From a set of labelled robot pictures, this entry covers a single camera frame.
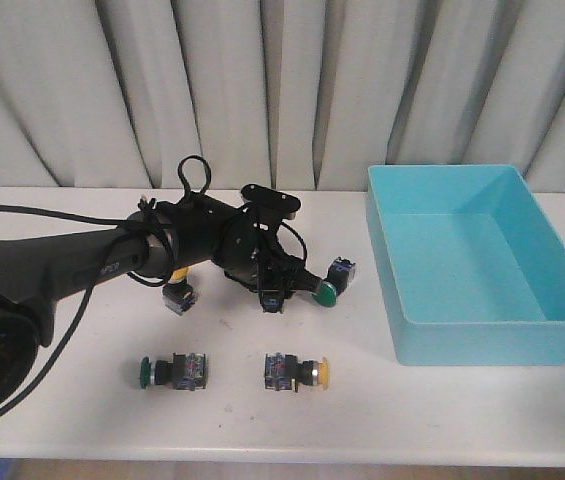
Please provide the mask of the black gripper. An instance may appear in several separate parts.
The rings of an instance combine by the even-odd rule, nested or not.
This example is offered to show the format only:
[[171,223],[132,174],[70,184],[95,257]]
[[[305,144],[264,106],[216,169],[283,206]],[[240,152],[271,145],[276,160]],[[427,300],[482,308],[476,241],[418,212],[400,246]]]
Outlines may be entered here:
[[309,272],[305,257],[284,251],[278,230],[285,225],[274,212],[245,203],[222,229],[214,263],[225,276],[258,295],[265,313],[282,313],[297,291],[317,294],[322,279]]

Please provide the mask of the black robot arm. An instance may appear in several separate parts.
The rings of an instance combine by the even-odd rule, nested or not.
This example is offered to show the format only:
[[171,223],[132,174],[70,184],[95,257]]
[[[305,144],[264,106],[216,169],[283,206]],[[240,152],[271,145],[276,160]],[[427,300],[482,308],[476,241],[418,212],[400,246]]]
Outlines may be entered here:
[[298,291],[332,302],[333,289],[278,241],[299,207],[288,195],[234,207],[194,192],[177,203],[141,201],[129,218],[98,219],[91,232],[0,240],[0,417],[40,383],[32,373],[38,350],[65,348],[53,337],[58,301],[89,298],[118,276],[157,287],[179,269],[211,261],[255,292],[268,313]]

